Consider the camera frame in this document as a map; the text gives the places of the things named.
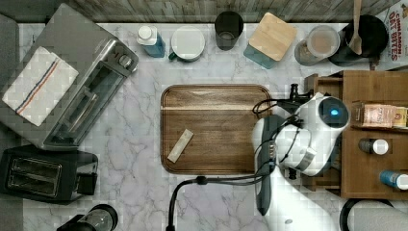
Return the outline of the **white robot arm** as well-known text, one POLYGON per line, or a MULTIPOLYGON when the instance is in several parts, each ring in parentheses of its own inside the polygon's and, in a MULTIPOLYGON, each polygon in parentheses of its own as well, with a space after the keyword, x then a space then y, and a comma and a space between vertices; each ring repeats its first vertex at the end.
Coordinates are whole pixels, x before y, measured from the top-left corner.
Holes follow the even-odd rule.
POLYGON ((337 231, 330 215, 289 183, 283 170, 307 176, 323 173, 349 121, 342 100, 317 93, 288 118, 269 115, 256 122, 254 164, 263 176, 255 185, 256 207, 269 231, 337 231))

